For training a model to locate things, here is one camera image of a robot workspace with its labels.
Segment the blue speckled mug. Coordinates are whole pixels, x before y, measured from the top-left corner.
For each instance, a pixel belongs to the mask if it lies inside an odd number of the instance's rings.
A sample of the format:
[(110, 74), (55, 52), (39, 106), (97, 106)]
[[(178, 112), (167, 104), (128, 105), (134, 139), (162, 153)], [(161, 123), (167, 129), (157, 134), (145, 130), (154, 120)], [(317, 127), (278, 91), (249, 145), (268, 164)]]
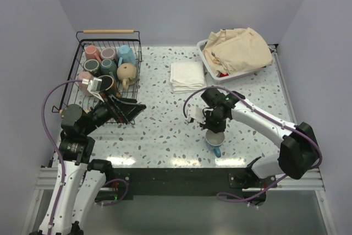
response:
[(214, 133), (213, 131), (208, 130), (205, 134), (205, 141), (207, 147), (214, 152), (215, 157), (220, 158), (222, 156), (220, 147), (225, 141), (224, 133)]

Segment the red inside patterned mug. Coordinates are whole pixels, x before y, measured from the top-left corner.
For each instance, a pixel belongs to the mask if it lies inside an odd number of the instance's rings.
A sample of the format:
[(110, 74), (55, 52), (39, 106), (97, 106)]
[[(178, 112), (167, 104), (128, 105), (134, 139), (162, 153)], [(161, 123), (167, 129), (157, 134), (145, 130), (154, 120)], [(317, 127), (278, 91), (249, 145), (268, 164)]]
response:
[(112, 76), (102, 75), (98, 78), (101, 79), (100, 92), (106, 92), (114, 96), (118, 93), (116, 81)]

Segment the tan glazed round mug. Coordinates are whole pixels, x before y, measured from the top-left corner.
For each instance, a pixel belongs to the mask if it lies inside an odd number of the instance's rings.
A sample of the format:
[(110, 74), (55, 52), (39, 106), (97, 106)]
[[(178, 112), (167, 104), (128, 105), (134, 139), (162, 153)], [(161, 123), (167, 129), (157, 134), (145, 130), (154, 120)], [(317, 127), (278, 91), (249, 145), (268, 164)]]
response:
[(130, 86), (135, 84), (136, 66), (131, 63), (123, 63), (117, 69), (117, 77), (122, 84), (123, 90), (127, 91)]

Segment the grey green faceted mug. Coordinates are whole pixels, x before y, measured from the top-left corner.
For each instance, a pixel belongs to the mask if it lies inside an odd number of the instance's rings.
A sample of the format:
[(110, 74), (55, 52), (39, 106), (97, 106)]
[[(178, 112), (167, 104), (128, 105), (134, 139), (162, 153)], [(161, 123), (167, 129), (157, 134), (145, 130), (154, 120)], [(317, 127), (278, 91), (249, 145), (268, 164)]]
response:
[(100, 71), (104, 75), (113, 75), (117, 79), (117, 65), (111, 59), (104, 59), (100, 64)]

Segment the light blue faceted mug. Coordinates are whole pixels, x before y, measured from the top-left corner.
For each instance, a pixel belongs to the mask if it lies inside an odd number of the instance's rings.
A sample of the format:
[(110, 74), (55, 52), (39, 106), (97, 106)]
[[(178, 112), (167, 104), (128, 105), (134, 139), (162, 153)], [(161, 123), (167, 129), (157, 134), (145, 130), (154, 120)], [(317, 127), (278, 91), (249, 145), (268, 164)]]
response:
[(135, 54), (133, 50), (127, 45), (122, 45), (118, 48), (118, 67), (124, 63), (136, 65)]

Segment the dark green glossy mug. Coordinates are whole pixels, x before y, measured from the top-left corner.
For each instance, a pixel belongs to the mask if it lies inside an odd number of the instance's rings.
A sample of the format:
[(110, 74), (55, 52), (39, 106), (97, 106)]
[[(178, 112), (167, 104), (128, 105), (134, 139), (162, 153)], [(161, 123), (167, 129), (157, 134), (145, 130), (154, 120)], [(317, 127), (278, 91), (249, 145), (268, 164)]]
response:
[(86, 72), (89, 72), (91, 75), (95, 77), (101, 76), (100, 63), (96, 59), (87, 60), (84, 63), (83, 68)]

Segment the purple mug black handle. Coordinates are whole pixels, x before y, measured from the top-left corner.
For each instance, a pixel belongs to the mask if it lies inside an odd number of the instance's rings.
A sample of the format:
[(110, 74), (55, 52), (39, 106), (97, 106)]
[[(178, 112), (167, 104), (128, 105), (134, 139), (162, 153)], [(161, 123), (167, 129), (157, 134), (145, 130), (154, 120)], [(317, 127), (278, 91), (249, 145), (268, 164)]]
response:
[(101, 59), (116, 60), (118, 58), (117, 51), (113, 47), (106, 47), (100, 53)]

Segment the salmon pink mug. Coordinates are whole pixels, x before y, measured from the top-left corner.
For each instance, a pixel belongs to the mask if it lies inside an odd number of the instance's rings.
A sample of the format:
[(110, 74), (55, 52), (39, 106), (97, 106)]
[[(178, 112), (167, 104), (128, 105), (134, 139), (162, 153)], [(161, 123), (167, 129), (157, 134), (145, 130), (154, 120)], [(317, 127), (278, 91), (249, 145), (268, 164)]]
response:
[(101, 62), (100, 50), (95, 45), (85, 47), (85, 57), (87, 61), (95, 59)]

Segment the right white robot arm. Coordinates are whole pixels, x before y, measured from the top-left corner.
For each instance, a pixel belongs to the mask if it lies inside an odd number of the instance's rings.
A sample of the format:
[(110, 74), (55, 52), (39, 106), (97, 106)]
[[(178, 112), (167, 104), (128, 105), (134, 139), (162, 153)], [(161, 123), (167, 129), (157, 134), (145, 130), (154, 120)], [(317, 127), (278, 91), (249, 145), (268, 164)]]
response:
[(211, 88), (201, 98), (208, 107), (202, 112), (201, 127), (216, 139), (223, 135), (226, 122), (234, 120), (251, 127), (279, 148), (277, 154), (258, 157), (247, 165), (245, 181), (249, 186), (258, 187), (265, 178), (277, 174), (300, 179), (308, 170), (319, 166), (322, 154), (309, 124), (296, 125), (279, 119), (235, 91), (223, 94)]

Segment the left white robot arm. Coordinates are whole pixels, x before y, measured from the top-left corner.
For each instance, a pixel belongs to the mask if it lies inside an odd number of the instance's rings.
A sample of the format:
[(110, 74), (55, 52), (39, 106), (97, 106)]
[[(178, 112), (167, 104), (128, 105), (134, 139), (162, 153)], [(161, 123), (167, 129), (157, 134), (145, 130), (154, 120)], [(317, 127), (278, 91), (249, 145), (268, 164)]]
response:
[(88, 112), (71, 104), (61, 112), (59, 167), (47, 212), (35, 234), (83, 234), (88, 211), (102, 187), (114, 182), (112, 163), (90, 159), (95, 140), (90, 134), (110, 119), (129, 124), (146, 105), (107, 95)]

